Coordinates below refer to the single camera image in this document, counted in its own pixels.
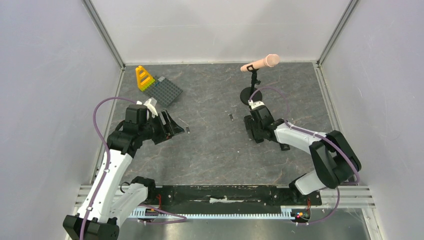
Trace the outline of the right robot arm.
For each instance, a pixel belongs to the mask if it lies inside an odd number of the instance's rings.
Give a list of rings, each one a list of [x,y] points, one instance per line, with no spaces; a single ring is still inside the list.
[[[295,204],[302,204],[314,191],[336,189],[359,176],[362,165],[340,131],[315,132],[283,118],[274,119],[264,105],[251,109],[243,122],[249,138],[257,144],[267,140],[278,143],[283,151],[294,147],[311,156],[314,169],[289,185],[288,196]]]

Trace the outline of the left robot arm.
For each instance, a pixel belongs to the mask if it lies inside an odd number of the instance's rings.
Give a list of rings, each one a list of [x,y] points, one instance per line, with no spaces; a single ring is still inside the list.
[[[167,110],[157,112],[151,103],[130,104],[125,118],[107,137],[105,154],[90,191],[74,215],[67,215],[63,228],[72,240],[116,240],[120,228],[140,205],[157,198],[156,183],[135,177],[125,193],[114,199],[122,177],[145,141],[155,145],[184,133]]]

